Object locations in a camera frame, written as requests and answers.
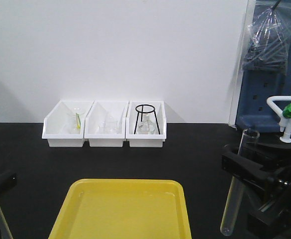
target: yellow tray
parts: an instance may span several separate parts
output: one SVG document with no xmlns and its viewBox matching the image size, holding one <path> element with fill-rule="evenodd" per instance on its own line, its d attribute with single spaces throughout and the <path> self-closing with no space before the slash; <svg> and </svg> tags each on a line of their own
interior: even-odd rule
<svg viewBox="0 0 291 239">
<path fill-rule="evenodd" d="M 171 180 L 82 179 L 49 239 L 191 239 L 182 186 Z"/>
</svg>

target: lab equipment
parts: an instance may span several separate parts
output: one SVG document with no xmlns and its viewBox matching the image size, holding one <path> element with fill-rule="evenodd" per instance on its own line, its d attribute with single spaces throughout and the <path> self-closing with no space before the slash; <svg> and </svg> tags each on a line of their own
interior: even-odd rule
<svg viewBox="0 0 291 239">
<path fill-rule="evenodd" d="M 253 23 L 248 26 L 250 45 L 243 60 L 244 70 L 287 74 L 291 7 L 280 2 L 256 5 Z"/>
<path fill-rule="evenodd" d="M 250 194 L 248 231 L 260 239 L 291 238 L 283 236 L 291 230 L 291 144 L 258 143 L 246 149 L 252 159 L 237 155 L 232 145 L 225 146 L 222 168 Z"/>
<path fill-rule="evenodd" d="M 291 101 L 291 96 L 271 96 L 267 99 L 269 107 L 280 117 L 280 132 L 284 135 L 280 140 L 284 143 L 291 143 L 291 103 L 283 110 L 274 101 Z"/>
<path fill-rule="evenodd" d="M 238 155 L 252 159 L 253 155 L 250 154 L 246 147 L 249 145 L 255 146 L 258 142 L 258 139 L 258 131 L 253 129 L 243 130 Z M 244 184 L 233 176 L 231 179 L 226 206 L 220 225 L 220 231 L 225 236 L 230 236 L 233 233 L 243 193 Z"/>
<path fill-rule="evenodd" d="M 49 239 L 191 239 L 182 186 L 172 180 L 82 179 Z"/>
<path fill-rule="evenodd" d="M 141 114 L 141 122 L 140 122 L 138 133 L 139 134 L 154 134 L 155 125 L 150 121 L 150 116 L 149 116 L 150 113 L 154 113 L 157 131 L 158 131 L 158 134 L 161 134 L 159 123 L 157 121 L 155 107 L 153 105 L 149 105 L 149 104 L 138 105 L 137 107 L 135 107 L 135 110 L 137 111 L 137 117 L 136 117 L 136 122 L 135 122 L 134 134 L 136 134 L 140 114 Z"/>
</svg>

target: plastic bag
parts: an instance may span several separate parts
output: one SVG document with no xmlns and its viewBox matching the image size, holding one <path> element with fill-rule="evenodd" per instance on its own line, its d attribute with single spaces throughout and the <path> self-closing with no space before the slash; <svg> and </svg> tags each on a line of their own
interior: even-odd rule
<svg viewBox="0 0 291 239">
<path fill-rule="evenodd" d="M 248 26 L 250 44 L 243 59 L 244 70 L 287 74 L 291 7 L 279 3 L 256 5 L 253 23 Z"/>
</svg>

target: white storage bin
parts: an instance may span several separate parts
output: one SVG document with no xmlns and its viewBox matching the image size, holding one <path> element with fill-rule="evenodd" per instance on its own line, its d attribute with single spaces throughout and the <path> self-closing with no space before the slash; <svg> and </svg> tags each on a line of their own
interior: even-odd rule
<svg viewBox="0 0 291 239">
<path fill-rule="evenodd" d="M 128 101 L 95 101 L 86 118 L 90 147 L 122 147 Z"/>
<path fill-rule="evenodd" d="M 93 101 L 60 101 L 44 119 L 42 138 L 50 147 L 82 147 L 92 105 Z"/>
<path fill-rule="evenodd" d="M 138 113 L 135 110 L 135 108 L 138 105 L 144 105 L 144 104 L 154 106 L 157 120 L 158 120 L 159 129 L 160 129 L 160 134 L 158 133 L 154 113 L 148 114 L 149 120 L 152 123 L 154 123 L 153 124 L 153 128 L 155 129 L 154 134 L 141 134 L 138 131 L 136 132 L 136 134 L 134 134 L 137 113 Z M 149 107 L 145 107 L 144 111 L 149 111 L 150 109 L 151 108 Z M 138 127 L 140 123 L 141 123 L 141 114 L 139 114 Z M 162 147 L 163 142 L 166 139 L 166 117 L 165 117 L 164 102 L 163 101 L 151 101 L 151 102 L 131 101 L 129 104 L 129 109 L 127 113 L 125 130 L 126 130 L 125 136 L 126 136 L 126 139 L 130 143 L 130 147 Z"/>
</svg>

